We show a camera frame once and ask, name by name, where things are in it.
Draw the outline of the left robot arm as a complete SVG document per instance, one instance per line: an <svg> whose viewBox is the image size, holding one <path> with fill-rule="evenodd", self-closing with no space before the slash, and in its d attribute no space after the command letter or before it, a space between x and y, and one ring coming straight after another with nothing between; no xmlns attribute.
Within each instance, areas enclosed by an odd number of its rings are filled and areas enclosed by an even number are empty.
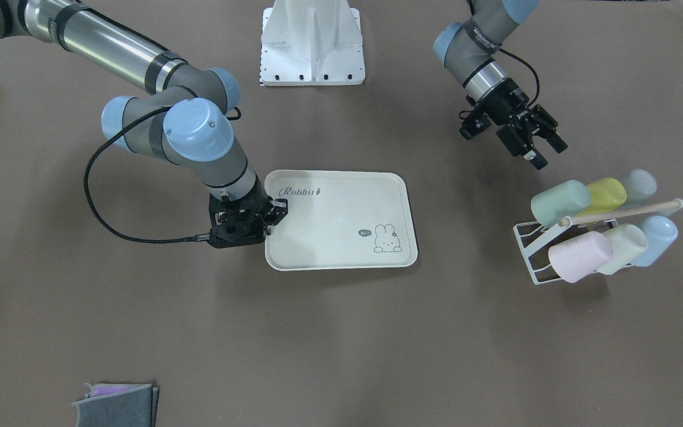
<svg viewBox="0 0 683 427"><path fill-rule="evenodd" d="M547 160L534 147L533 137L545 139L556 153L567 149L557 133L558 122L529 99L494 59L502 43L536 9L537 1L469 1L471 17L453 23L433 44L442 66L466 89L472 106L461 113L460 134L471 140L498 125L496 135L514 157L523 157L537 170Z"/></svg>

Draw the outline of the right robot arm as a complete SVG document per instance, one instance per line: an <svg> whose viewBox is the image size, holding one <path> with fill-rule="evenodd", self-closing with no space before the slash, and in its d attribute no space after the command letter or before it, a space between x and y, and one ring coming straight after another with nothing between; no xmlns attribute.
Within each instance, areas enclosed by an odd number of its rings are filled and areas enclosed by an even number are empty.
<svg viewBox="0 0 683 427"><path fill-rule="evenodd" d="M120 95L103 108L107 141L87 162L84 192L93 163L116 146L189 168L205 184L211 228L183 243L260 245L287 216L287 200L266 194L235 137L229 114L238 110L241 94L228 71L198 69L81 1L0 1L0 40L9 36L54 43L148 94Z"/></svg>

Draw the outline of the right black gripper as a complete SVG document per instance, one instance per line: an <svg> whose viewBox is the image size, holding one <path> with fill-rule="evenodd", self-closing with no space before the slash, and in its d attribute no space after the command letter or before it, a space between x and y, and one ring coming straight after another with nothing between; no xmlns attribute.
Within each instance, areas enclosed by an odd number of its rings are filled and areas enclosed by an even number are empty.
<svg viewBox="0 0 683 427"><path fill-rule="evenodd" d="M214 248L260 245L287 215L288 200L268 197L260 180L238 200L209 195L208 243Z"/></svg>

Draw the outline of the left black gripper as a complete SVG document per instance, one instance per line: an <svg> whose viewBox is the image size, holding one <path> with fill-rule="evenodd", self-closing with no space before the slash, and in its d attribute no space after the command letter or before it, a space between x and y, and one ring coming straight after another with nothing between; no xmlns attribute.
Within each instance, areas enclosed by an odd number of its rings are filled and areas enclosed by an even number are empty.
<svg viewBox="0 0 683 427"><path fill-rule="evenodd" d="M536 170L548 165L548 161L534 147L533 137L547 140L553 150L561 154L567 144L557 133L557 122L537 104L528 106L528 96L522 89L507 79L490 90L474 109L462 119L460 134L471 140L490 127L498 125L496 135L512 156L523 156Z"/></svg>

